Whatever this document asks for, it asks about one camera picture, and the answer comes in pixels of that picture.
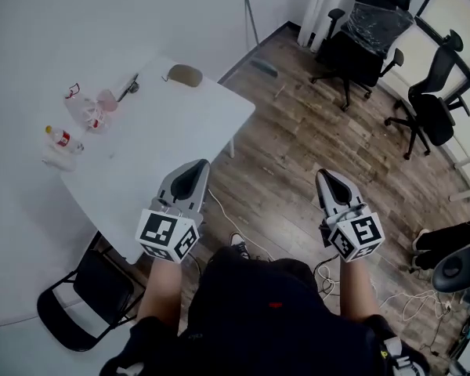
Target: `black office chair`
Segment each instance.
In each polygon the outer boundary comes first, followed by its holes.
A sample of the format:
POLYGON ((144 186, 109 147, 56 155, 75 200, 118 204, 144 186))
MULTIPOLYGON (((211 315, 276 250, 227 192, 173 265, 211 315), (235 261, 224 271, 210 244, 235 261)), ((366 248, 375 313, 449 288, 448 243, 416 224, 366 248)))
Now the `black office chair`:
POLYGON ((423 131, 425 131, 432 145, 435 146, 443 145, 451 139, 454 134, 453 127, 456 125, 450 113, 451 110, 463 107, 470 117, 470 110, 460 95, 457 95, 456 103, 449 105, 442 98, 429 95, 429 93, 442 90, 455 64, 453 51, 460 52, 461 50, 463 50, 463 41, 460 35, 451 29, 450 34, 444 38, 444 43, 437 49, 427 77, 409 88, 408 98, 415 115, 402 100, 398 100, 395 108, 402 107, 406 112, 407 120, 395 117, 389 117, 385 120, 387 126, 395 122, 405 125, 411 130, 409 150, 404 154, 404 159, 410 159, 416 135, 425 145, 425 156, 430 154, 430 146, 423 135, 423 131))
POLYGON ((331 36, 336 23, 345 12, 342 9, 331 10, 329 33, 316 59, 334 70, 310 78, 310 82, 341 78, 346 98, 343 111, 350 104, 350 81, 365 89, 365 97, 369 99, 372 93, 369 87, 376 86, 378 79, 395 65, 403 65, 404 55, 396 49, 393 61, 381 70, 392 43, 414 22, 407 11, 409 3, 410 0, 356 0, 348 21, 334 37, 331 36))
POLYGON ((439 262, 433 270, 432 286, 438 292, 451 294, 470 288, 470 245, 439 262))
POLYGON ((134 319, 135 316, 128 317, 127 314, 144 295, 145 287, 141 283, 115 262, 112 264, 109 257, 106 259, 105 254, 110 249, 104 252, 87 251, 76 270, 38 297, 37 311, 41 321, 62 345, 73 351, 93 348, 109 331, 134 319), (131 279, 143 288, 143 293, 129 304, 134 293, 131 279), (106 330, 98 337, 78 326, 57 300, 54 289, 63 283, 72 283, 80 298, 108 323, 106 330))

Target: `chair base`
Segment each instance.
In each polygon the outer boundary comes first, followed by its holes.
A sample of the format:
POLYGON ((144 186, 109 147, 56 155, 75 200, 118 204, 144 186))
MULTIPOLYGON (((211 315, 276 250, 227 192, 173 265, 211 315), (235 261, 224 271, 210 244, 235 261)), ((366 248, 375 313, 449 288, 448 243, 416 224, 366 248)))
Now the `chair base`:
POLYGON ((388 117, 385 120, 385 125, 388 127, 393 122, 395 122, 396 124, 404 125, 405 127, 408 127, 411 130, 409 150, 403 155, 404 159, 410 159, 410 155, 413 152, 414 141, 416 140, 416 136, 418 136, 419 139, 423 142, 423 145, 425 145, 425 156, 428 156, 431 153, 430 146, 425 138, 425 135, 423 135, 423 131, 421 130, 420 125, 416 121, 416 117, 409 111, 409 109, 406 107, 402 100, 397 100, 394 107, 395 109, 402 107, 406 112, 407 119, 403 120, 402 118, 388 117))
MULTIPOLYGON (((341 109, 343 111, 347 111, 350 106, 350 81, 352 81, 351 79, 349 79, 348 77, 346 77, 344 74, 340 73, 339 71, 331 71, 321 76, 310 78, 310 82, 312 84, 315 84, 319 79, 331 79, 331 78, 340 78, 343 81, 343 86, 345 88, 346 102, 343 103, 343 105, 341 106, 341 109)), ((369 88, 368 86, 360 82, 354 82, 354 83, 366 91, 364 95, 366 99, 369 99, 371 97, 371 93, 373 92, 371 88, 369 88)))

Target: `chair armrest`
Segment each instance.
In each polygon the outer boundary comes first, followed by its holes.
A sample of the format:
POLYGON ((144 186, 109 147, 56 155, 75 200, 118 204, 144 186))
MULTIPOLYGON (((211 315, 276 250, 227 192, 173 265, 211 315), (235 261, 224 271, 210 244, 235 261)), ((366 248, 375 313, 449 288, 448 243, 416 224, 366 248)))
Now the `chair armrest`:
POLYGON ((451 112, 449 111, 448 106, 446 105, 446 103, 443 101, 441 97, 439 97, 439 103, 440 103, 440 106, 442 107, 442 110, 444 110, 444 113, 446 113, 447 118, 449 118, 449 121, 451 121, 451 124, 454 127, 456 125, 456 122, 454 122, 454 118, 451 115, 451 112))
POLYGON ((326 40, 331 39, 332 33, 334 32, 334 28, 336 27, 336 23, 338 20, 345 15, 345 12, 342 9, 332 9, 328 16, 331 18, 331 25, 329 26, 329 32, 327 32, 326 40))
POLYGON ((404 64, 404 53, 402 53, 400 50, 395 49, 395 54, 393 55, 393 60, 390 62, 388 66, 385 67, 385 69, 381 72, 379 75, 382 77, 385 75, 387 72, 389 72, 392 68, 394 68, 395 65, 398 65, 401 67, 404 64))
POLYGON ((461 95, 457 94, 456 97, 458 101, 456 103, 451 103, 450 105, 448 105, 449 110, 454 110, 459 107, 463 107, 465 109, 466 114, 470 117, 470 110, 468 109, 467 103, 465 103, 461 95))

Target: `black folding chair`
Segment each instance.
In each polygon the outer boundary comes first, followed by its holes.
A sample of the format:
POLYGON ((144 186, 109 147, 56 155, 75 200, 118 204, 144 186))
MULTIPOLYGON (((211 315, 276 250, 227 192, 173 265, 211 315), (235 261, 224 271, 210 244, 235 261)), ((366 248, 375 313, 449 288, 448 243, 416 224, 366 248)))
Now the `black folding chair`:
POLYGON ((127 314, 144 295, 145 287, 106 255, 110 249, 103 252, 87 251, 76 270, 38 297, 40 319, 61 344, 73 351, 88 351, 109 331, 134 319, 136 316, 128 317, 127 314), (134 293, 131 280, 143 288, 143 293, 129 304, 134 293), (73 284, 80 298, 108 323, 106 330, 98 337, 78 326, 61 306, 54 289, 63 283, 73 284))

